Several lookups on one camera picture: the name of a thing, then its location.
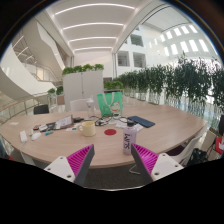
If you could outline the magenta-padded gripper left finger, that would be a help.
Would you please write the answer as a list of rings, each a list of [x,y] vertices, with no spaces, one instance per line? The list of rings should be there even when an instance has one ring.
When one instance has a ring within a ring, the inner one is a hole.
[[[88,145],[67,157],[59,156],[45,171],[82,186],[94,154],[94,145]]]

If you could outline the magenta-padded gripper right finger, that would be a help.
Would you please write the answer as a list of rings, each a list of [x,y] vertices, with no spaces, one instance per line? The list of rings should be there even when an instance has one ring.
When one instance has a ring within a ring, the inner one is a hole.
[[[157,154],[137,144],[131,145],[131,154],[145,185],[183,169],[168,154]]]

